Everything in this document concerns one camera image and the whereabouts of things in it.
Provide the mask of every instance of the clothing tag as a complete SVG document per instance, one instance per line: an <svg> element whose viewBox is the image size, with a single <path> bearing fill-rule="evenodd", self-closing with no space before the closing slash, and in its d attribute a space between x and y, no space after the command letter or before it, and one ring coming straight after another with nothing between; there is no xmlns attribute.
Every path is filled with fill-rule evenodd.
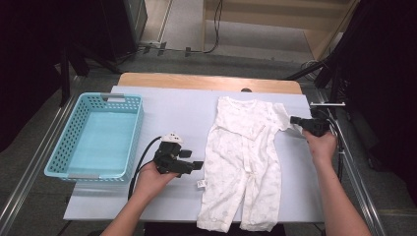
<svg viewBox="0 0 417 236"><path fill-rule="evenodd" d="M197 188L205 188L207 186L207 181L206 180L199 180L197 181Z"/></svg>

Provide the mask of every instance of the person's wrist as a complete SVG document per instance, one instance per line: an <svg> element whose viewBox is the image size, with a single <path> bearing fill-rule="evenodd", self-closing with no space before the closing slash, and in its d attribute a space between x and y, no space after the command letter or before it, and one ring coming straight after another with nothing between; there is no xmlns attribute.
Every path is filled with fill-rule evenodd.
<svg viewBox="0 0 417 236"><path fill-rule="evenodd" d="M150 194L146 194L146 191L143 191L143 190L137 190L137 191L138 193L135 193L132 196L132 199L135 202L138 202L141 204L148 204L153 199L153 196Z"/></svg>
<svg viewBox="0 0 417 236"><path fill-rule="evenodd" d="M132 198L129 200L129 204L134 208L142 208L147 206L151 201L151 198L147 198L142 195L136 195L132 196Z"/></svg>
<svg viewBox="0 0 417 236"><path fill-rule="evenodd" d="M321 156L313 158L313 164L316 168L332 168L331 157Z"/></svg>

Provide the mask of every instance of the hand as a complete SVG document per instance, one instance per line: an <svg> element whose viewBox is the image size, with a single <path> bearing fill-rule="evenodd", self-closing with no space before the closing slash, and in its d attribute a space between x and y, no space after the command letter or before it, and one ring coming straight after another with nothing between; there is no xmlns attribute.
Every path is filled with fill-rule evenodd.
<svg viewBox="0 0 417 236"><path fill-rule="evenodd" d="M147 203L150 202L177 175L177 173L160 174L153 161L146 164L141 169L132 198L143 198Z"/></svg>
<svg viewBox="0 0 417 236"><path fill-rule="evenodd" d="M316 137L306 130L303 130L303 135L309 144L313 163L316 166L318 164L331 164L337 144L336 136L331 132L326 132L323 136Z"/></svg>

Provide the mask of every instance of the onesie sleeve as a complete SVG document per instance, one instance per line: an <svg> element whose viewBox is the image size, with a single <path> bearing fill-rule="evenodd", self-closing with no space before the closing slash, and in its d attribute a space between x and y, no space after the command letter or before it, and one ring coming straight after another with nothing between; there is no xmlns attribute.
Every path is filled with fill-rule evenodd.
<svg viewBox="0 0 417 236"><path fill-rule="evenodd" d="M272 117L280 131L285 131L288 128L292 128L291 124L289 123L289 115L282 103L275 103L272 106Z"/></svg>

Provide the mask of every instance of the black cable on floor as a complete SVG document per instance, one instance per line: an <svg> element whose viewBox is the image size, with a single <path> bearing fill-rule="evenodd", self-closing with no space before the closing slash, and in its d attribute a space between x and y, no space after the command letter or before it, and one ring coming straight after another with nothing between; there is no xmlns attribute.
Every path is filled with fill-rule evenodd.
<svg viewBox="0 0 417 236"><path fill-rule="evenodd" d="M325 229L321 229L317 224L313 224L314 226L316 226L316 228L320 231L322 236L326 236L326 230Z"/></svg>
<svg viewBox="0 0 417 236"><path fill-rule="evenodd" d="M170 48L157 48L157 47L149 47L149 49L155 49L157 51L178 51L178 52L186 52L186 53L212 53L217 47L218 47L218 43L220 41L220 34L219 34L219 30L220 30L220 21L221 21L221 13L223 10L223 0L219 0L217 7L215 9L215 13L214 13L214 31L215 31L215 43L214 46L212 47L212 49L208 50L208 51L194 51L194 50L182 50L182 49L170 49Z"/></svg>
<svg viewBox="0 0 417 236"><path fill-rule="evenodd" d="M62 227L61 231L59 231L59 233L56 236L61 236L65 230L68 228L68 226L70 226L70 224L73 222L73 220L69 220L64 227Z"/></svg>

